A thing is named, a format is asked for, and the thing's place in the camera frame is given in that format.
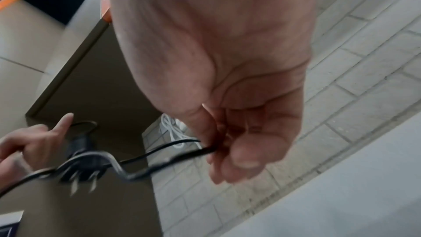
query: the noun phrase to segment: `white cable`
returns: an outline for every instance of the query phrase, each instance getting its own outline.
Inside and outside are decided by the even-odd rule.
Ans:
[[[172,118],[168,116],[167,114],[162,114],[161,116],[161,124],[164,128],[168,130],[171,137],[171,142],[182,140],[182,139],[191,139],[192,137],[185,135],[177,126],[174,127],[172,124]],[[195,143],[199,149],[202,149],[201,145],[199,143]],[[181,149],[184,147],[183,144],[175,144],[173,145],[176,149]]]

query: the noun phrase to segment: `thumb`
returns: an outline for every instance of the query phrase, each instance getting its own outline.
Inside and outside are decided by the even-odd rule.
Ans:
[[[203,106],[176,117],[184,122],[205,146],[210,146],[215,141],[218,133],[216,122]]]

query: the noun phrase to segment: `hand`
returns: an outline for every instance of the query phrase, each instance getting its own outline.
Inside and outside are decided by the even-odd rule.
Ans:
[[[134,78],[205,144],[215,183],[281,160],[301,127],[316,0],[111,0]]]
[[[22,178],[26,171],[16,164],[12,154],[21,151],[32,170],[45,167],[50,156],[61,146],[73,121],[66,114],[57,125],[48,130],[43,124],[18,129],[0,139],[0,189]]]

